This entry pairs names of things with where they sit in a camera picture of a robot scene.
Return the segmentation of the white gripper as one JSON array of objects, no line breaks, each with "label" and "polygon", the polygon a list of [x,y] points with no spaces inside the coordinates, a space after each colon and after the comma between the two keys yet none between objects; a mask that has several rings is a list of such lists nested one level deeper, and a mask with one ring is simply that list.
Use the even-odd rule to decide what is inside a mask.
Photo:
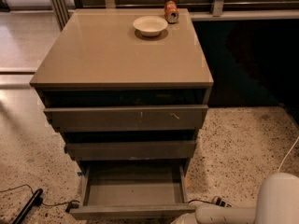
[{"label": "white gripper", "polygon": [[195,213],[181,215],[173,220],[171,224],[197,224]]}]

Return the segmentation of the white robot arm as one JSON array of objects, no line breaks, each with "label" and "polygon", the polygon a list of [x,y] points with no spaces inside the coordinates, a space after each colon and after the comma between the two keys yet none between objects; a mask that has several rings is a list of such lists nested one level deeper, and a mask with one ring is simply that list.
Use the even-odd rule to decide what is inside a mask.
[{"label": "white robot arm", "polygon": [[202,204],[171,224],[299,224],[299,178],[272,174],[261,184],[255,207]]}]

